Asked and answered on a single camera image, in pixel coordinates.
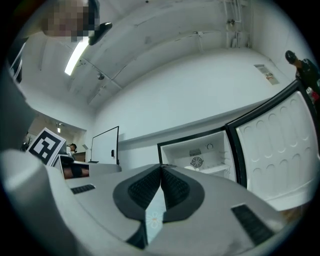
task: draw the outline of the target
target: ceiling light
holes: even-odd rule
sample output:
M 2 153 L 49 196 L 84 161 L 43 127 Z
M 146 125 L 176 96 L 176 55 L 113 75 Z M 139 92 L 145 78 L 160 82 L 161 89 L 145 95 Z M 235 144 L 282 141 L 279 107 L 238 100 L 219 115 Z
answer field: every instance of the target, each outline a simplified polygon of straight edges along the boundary
M 89 38 L 88 37 L 83 38 L 83 40 L 78 43 L 78 45 L 74 49 L 74 51 L 69 59 L 68 64 L 66 65 L 66 68 L 64 71 L 66 74 L 71 76 L 72 71 L 75 68 L 75 65 L 77 64 L 79 58 L 81 57 L 82 53 L 85 51 L 85 49 L 87 48 L 88 45 L 89 45 Z

